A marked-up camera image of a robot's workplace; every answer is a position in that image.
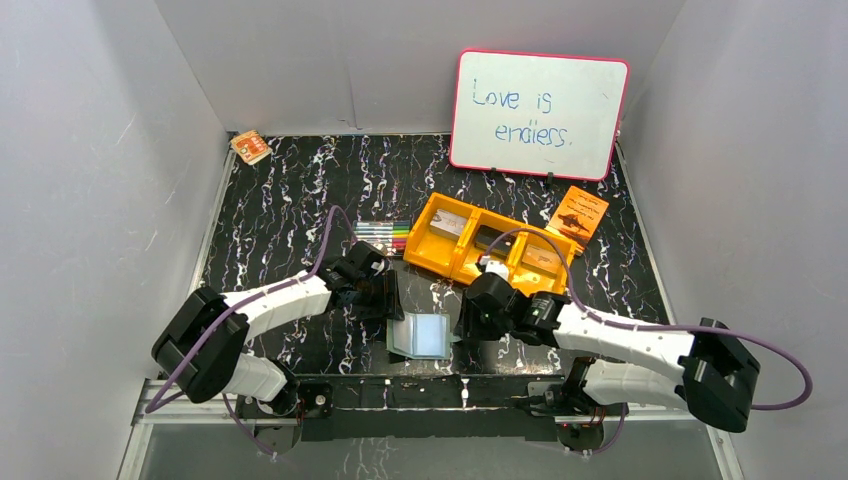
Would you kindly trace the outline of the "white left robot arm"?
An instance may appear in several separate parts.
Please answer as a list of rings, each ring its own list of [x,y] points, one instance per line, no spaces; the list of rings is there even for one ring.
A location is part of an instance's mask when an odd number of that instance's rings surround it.
[[[280,361],[245,353],[245,345],[285,324],[348,309],[367,319],[400,320],[398,276],[365,241],[282,281],[251,290],[194,290],[153,343],[151,356],[188,399],[250,397],[275,416],[299,402],[299,382]]]

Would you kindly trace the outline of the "white silver card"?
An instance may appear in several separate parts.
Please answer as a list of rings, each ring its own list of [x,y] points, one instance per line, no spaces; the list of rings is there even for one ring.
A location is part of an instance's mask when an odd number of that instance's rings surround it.
[[[458,240],[466,224],[466,217],[444,209],[437,209],[429,221],[429,231],[449,240]]]

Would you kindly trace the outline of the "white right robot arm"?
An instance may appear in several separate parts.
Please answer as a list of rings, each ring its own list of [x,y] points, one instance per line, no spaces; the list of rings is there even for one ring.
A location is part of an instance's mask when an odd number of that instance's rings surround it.
[[[561,386],[539,396],[548,409],[587,414],[636,403],[686,410],[731,433],[748,426],[760,364],[721,322],[706,319],[694,331],[673,331],[604,316],[569,294],[525,294],[484,273],[464,291],[460,329],[462,339],[508,335],[578,353]]]

